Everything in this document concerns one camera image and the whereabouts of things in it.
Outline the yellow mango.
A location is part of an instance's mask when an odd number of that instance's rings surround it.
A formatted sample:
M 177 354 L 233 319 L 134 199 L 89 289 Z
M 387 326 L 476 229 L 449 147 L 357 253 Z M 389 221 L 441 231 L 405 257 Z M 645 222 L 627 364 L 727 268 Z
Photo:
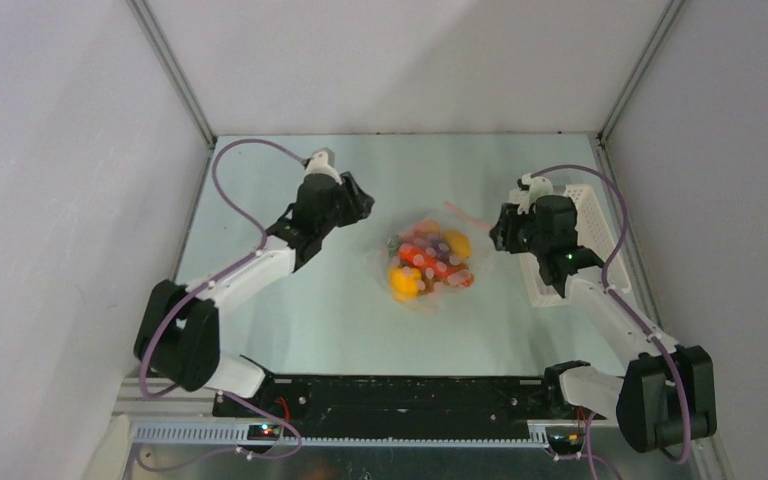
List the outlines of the yellow mango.
M 460 260 L 467 260 L 473 254 L 470 239 L 459 230 L 445 230 L 442 233 L 443 241 L 448 245 L 450 253 Z

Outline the purple onion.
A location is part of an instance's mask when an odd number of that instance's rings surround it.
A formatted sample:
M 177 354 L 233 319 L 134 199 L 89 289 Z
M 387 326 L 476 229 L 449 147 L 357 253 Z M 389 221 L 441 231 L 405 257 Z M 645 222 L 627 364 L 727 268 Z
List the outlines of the purple onion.
M 426 238 L 423 240 L 423 248 L 425 252 L 440 261 L 447 262 L 451 249 L 449 245 L 440 238 Z

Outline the clear zip top bag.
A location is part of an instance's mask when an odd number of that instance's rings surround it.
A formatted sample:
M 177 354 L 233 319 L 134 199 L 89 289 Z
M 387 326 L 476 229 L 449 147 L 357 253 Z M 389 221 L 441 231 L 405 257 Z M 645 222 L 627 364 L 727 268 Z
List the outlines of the clear zip top bag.
M 451 202 L 393 230 L 364 255 L 365 271 L 396 302 L 432 312 L 492 268 L 491 225 Z

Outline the pink peach top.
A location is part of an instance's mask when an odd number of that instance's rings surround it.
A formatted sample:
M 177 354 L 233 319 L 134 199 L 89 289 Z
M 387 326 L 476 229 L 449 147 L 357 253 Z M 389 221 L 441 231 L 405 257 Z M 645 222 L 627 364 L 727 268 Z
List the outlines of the pink peach top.
M 416 238 L 436 241 L 441 238 L 442 228 L 438 222 L 433 219 L 424 219 L 417 222 L 413 227 L 413 234 Z

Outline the red chili pepper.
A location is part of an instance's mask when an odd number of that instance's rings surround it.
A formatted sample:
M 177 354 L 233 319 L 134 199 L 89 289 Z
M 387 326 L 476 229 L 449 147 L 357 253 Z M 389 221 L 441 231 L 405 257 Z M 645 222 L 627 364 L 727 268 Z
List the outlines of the red chili pepper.
M 474 282 L 469 267 L 456 256 L 450 256 L 447 262 L 440 261 L 412 243 L 402 243 L 397 249 L 397 256 L 406 265 L 419 269 L 428 279 L 446 286 L 466 288 Z

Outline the yellow bell pepper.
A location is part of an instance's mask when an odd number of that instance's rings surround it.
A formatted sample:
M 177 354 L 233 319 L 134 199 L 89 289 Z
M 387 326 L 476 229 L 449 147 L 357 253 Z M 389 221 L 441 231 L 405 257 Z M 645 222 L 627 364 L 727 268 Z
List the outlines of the yellow bell pepper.
M 413 267 L 391 267 L 387 279 L 393 298 L 400 302 L 416 299 L 423 284 L 420 271 Z

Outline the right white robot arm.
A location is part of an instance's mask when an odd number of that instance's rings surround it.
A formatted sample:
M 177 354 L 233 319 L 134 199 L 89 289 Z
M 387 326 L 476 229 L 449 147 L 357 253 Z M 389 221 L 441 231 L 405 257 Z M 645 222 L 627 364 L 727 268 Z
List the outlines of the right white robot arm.
M 545 411 L 566 418 L 579 407 L 617 422 L 637 452 L 678 448 L 688 456 L 693 441 L 717 430 L 713 361 L 700 346 L 686 347 L 630 306 L 608 282 L 606 262 L 581 245 L 578 211 L 566 196 L 529 200 L 513 194 L 489 236 L 498 251 L 537 263 L 537 280 L 584 313 L 620 362 L 622 375 L 585 361 L 545 371 Z

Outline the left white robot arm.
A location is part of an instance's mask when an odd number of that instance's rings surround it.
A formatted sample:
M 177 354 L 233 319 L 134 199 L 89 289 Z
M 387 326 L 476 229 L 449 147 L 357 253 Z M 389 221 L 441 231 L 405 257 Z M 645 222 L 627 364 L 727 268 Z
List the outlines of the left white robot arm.
M 374 203 L 350 172 L 308 174 L 252 252 L 203 280 L 156 284 L 133 347 L 140 376 L 155 372 L 188 392 L 235 394 L 252 416 L 271 412 L 276 390 L 264 382 L 265 368 L 222 349 L 222 318 L 306 265 L 334 229 L 368 218 Z

